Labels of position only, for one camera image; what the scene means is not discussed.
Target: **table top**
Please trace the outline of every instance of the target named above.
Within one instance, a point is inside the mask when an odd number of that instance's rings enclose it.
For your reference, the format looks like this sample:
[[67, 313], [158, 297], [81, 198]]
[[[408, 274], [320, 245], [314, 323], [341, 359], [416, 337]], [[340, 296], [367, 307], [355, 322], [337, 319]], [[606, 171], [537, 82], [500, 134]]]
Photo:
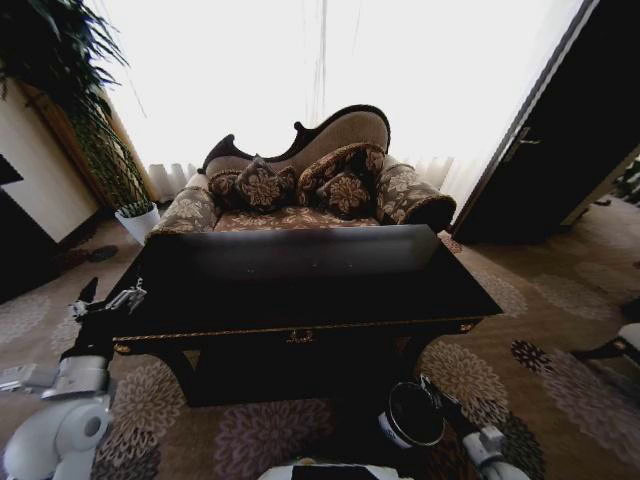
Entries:
[[394, 327], [500, 307], [426, 225], [155, 236], [113, 289], [148, 294], [119, 336]]

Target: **door frame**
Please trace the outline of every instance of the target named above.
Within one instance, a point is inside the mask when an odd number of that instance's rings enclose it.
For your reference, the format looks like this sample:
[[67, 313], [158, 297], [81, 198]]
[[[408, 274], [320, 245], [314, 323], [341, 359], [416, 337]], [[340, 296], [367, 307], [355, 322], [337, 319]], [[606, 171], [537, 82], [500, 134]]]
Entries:
[[569, 53], [569, 50], [571, 50], [571, 47], [573, 46], [576, 38], [578, 38], [578, 35], [580, 35], [582, 28], [586, 25], [587, 21], [591, 17], [591, 14], [599, 3], [600, 0], [583, 0], [582, 5], [580, 5], [580, 8], [578, 9], [578, 12], [571, 20], [567, 31], [562, 35], [560, 42], [553, 50], [553, 53], [549, 57], [549, 60], [547, 61], [545, 67], [542, 69], [540, 76], [536, 80], [536, 83], [527, 95], [527, 98], [518, 110], [515, 118], [511, 122], [511, 125], [509, 126], [506, 134], [502, 138], [500, 144], [498, 145], [498, 148], [494, 152], [491, 160], [489, 161], [482, 176], [480, 177], [480, 180], [478, 180], [478, 183], [476, 183], [476, 186], [473, 188], [471, 195], [462, 207], [462, 210], [460, 210], [460, 214], [457, 216], [453, 225], [449, 229], [449, 233], [451, 233], [454, 239], [456, 234], [460, 230], [462, 223], [465, 221], [465, 219], [469, 215], [469, 212], [489, 183], [489, 180], [491, 179], [495, 170], [498, 168], [505, 156], [512, 156], [515, 153], [517, 146], [514, 145], [514, 142], [522, 140], [526, 136], [525, 132], [521, 132], [522, 127], [529, 118], [529, 115], [538, 103], [538, 100], [544, 93], [545, 89], [547, 88], [547, 85], [551, 82], [551, 79], [558, 70], [558, 67], [564, 61], [564, 58], [566, 57], [567, 53]]

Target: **patterned rug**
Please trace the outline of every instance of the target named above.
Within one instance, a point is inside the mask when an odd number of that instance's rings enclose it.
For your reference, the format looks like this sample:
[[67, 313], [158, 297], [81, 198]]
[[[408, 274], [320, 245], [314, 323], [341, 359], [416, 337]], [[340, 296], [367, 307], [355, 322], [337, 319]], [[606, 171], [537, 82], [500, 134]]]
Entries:
[[[640, 211], [614, 198], [542, 244], [465, 246], [441, 235], [505, 314], [440, 338], [420, 369], [470, 419], [496, 424], [506, 457], [534, 480], [640, 478], [640, 372], [623, 358], [581, 363], [567, 353], [603, 343], [627, 322], [619, 307], [640, 295], [639, 225]], [[93, 276], [102, 298], [140, 249], [115, 222], [83, 248], [106, 244], [119, 247], [113, 258], [0, 305], [0, 368], [55, 364], [78, 330], [66, 305]], [[325, 400], [190, 409], [156, 359], [116, 356], [111, 372], [116, 421], [95, 479], [254, 479], [333, 429]], [[0, 395], [0, 446], [40, 407], [34, 397]], [[415, 478], [475, 478], [451, 432], [424, 455]]]

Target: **potted plant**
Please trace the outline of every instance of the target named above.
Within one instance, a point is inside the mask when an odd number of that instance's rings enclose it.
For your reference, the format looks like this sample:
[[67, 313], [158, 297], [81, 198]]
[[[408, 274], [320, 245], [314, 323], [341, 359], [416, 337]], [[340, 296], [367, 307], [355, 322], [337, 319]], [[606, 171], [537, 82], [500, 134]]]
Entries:
[[160, 220], [131, 152], [114, 132], [102, 88], [116, 83], [98, 59], [126, 65], [109, 24], [82, 0], [8, 0], [0, 5], [0, 88], [23, 82], [66, 114], [116, 218], [140, 243]]

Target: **sofa seat cushion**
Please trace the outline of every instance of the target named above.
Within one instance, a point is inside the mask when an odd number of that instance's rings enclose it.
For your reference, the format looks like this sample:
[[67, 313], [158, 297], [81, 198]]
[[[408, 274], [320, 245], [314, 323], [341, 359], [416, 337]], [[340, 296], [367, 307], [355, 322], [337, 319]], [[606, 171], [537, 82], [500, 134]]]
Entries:
[[376, 225], [380, 224], [374, 218], [342, 220], [331, 213], [321, 212], [309, 207], [284, 207], [267, 214], [242, 210], [224, 212], [214, 231], [240, 232], [244, 230], [366, 227]]

